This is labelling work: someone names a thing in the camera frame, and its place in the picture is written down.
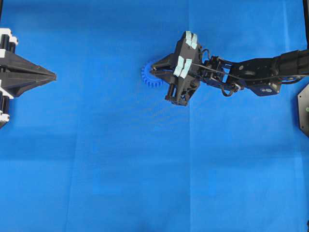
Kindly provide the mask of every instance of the blue fabric background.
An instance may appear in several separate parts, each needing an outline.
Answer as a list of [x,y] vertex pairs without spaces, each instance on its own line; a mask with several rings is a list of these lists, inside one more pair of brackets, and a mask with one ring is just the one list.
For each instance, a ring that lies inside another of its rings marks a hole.
[[1,26],[58,75],[1,130],[1,231],[306,231],[308,80],[177,107],[140,77],[185,30],[232,61],[306,49],[301,0],[6,0]]

